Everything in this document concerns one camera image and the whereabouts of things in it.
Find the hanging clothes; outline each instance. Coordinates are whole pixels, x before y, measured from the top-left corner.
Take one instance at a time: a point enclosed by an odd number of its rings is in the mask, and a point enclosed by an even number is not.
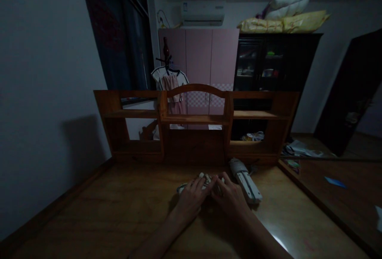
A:
[[[163,90],[173,90],[179,87],[178,79],[175,74],[165,75],[161,79]],[[167,98],[168,109],[171,114],[186,114],[186,103],[183,101],[182,94]]]
[[[187,76],[180,70],[166,69],[166,66],[161,66],[151,72],[155,79],[157,90],[172,90],[182,85],[187,85]],[[171,114],[187,114],[186,103],[183,100],[183,94],[168,98],[168,107]]]
[[[188,81],[187,76],[180,70],[173,70],[171,68],[166,69],[166,66],[161,66],[155,68],[153,72],[151,72],[151,76],[155,79],[156,89],[157,90],[165,90],[163,89],[162,78],[164,76],[176,75],[178,86],[187,85],[190,82]]]

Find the hand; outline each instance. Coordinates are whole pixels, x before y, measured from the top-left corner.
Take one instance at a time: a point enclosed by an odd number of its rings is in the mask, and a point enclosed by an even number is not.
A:
[[[175,206],[169,217],[177,224],[185,228],[200,212],[201,205],[207,195],[210,194],[218,176],[214,176],[205,190],[202,190],[205,178],[196,178],[189,182],[180,194],[178,204]]]
[[[220,197],[216,193],[212,192],[212,198],[220,205],[229,217],[239,224],[245,224],[244,221],[249,216],[252,216],[253,213],[247,205],[242,188],[240,185],[233,183],[226,172],[220,174],[219,177],[224,178],[224,182],[222,182],[219,178],[216,182],[223,193],[223,197]]]

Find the pink wardrobe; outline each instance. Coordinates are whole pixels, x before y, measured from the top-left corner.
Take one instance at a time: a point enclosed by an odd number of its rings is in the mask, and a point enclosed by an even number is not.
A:
[[[167,37],[174,64],[180,66],[175,69],[186,73],[190,83],[233,90],[239,29],[160,29],[161,57],[163,37]],[[209,93],[189,92],[185,100],[190,115],[223,114],[224,100]],[[189,129],[208,127],[189,125]]]

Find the air conditioner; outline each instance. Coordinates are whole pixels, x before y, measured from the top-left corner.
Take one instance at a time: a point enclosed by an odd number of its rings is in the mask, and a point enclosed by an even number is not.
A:
[[[184,0],[180,10],[184,26],[221,26],[225,0]]]

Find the white shirt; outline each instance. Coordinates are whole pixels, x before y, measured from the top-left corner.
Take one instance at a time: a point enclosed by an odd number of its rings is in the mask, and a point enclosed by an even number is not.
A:
[[[154,71],[151,72],[151,75],[155,79],[157,90],[163,90],[162,78],[165,75],[176,75],[179,87],[190,83],[187,79],[187,76],[182,71],[172,70],[171,68],[166,71],[165,66],[155,68]]]

